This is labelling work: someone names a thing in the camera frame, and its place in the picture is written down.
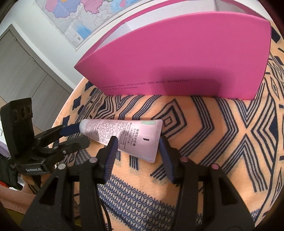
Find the grey door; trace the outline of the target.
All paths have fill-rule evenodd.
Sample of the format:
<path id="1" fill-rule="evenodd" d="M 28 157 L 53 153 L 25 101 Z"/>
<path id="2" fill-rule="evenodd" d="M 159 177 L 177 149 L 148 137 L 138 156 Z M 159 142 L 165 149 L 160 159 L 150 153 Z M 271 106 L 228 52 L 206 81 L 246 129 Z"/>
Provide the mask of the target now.
<path id="1" fill-rule="evenodd" d="M 1 34 L 1 102 L 31 98 L 33 125 L 44 131 L 53 126 L 72 91 L 9 25 Z"/>

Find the orange patterned tablecloth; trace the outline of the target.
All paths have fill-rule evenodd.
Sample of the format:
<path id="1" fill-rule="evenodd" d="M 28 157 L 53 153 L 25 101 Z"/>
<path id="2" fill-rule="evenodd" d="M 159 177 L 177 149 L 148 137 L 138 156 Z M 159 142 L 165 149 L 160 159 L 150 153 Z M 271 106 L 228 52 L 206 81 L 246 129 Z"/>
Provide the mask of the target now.
<path id="1" fill-rule="evenodd" d="M 283 37 L 272 25 L 264 78 L 251 101 L 197 96 L 106 96 L 83 79 L 53 126 L 88 119 L 163 121 L 162 135 L 181 155 L 217 163 L 260 223 L 283 189 Z M 110 180 L 98 187 L 113 230 L 169 230 L 179 188 L 161 157 L 151 164 L 116 154 Z"/>

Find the pink cream tube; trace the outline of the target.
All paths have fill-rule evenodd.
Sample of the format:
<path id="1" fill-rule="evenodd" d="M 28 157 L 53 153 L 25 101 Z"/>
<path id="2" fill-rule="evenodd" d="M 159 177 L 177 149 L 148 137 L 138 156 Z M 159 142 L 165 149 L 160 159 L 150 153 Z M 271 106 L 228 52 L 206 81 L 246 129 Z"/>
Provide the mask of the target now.
<path id="1" fill-rule="evenodd" d="M 118 139 L 118 150 L 154 163 L 163 121 L 84 119 L 79 131 L 90 139 L 107 145 L 112 136 Z"/>

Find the pink open cardboard box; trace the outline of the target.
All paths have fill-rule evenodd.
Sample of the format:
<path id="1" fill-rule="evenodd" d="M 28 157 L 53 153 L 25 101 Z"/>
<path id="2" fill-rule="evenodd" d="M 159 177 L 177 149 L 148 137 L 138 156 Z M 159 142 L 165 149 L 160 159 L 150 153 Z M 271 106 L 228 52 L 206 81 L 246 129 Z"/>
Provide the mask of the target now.
<path id="1" fill-rule="evenodd" d="M 270 22 L 236 1 L 165 1 L 119 22 L 75 64 L 107 95 L 252 100 Z"/>

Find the colourful wall map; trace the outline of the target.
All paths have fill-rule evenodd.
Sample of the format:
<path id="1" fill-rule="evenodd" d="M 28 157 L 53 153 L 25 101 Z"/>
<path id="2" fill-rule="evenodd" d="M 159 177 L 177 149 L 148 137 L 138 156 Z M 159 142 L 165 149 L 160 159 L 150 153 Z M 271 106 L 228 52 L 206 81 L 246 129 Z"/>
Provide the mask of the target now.
<path id="1" fill-rule="evenodd" d="M 57 29 L 78 48 L 108 19 L 137 1 L 35 1 Z"/>

